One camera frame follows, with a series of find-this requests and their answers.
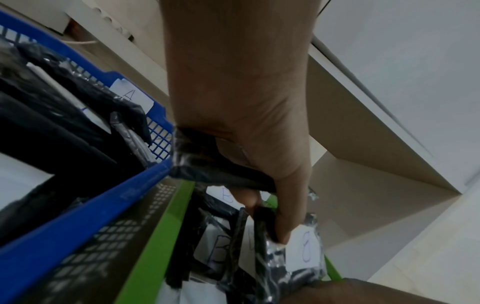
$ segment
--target plastic basket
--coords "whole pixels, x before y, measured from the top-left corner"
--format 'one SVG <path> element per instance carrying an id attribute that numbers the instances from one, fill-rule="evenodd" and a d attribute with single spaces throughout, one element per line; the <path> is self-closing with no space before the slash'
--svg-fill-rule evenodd
<path id="1" fill-rule="evenodd" d="M 101 71 L 58 39 L 2 11 L 0 35 L 12 44 L 40 43 L 67 57 L 78 72 L 101 85 L 110 87 L 115 80 L 126 79 L 118 72 Z M 150 149 L 159 164 L 0 248 L 0 303 L 21 294 L 167 175 L 172 124 L 156 102 L 147 121 L 153 140 Z"/>

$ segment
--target white cabinet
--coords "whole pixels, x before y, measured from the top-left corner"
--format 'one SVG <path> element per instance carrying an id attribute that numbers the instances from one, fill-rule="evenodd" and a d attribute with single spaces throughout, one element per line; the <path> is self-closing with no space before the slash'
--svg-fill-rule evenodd
<path id="1" fill-rule="evenodd" d="M 314 29 L 457 190 L 480 172 L 479 33 L 468 0 L 331 0 Z"/>

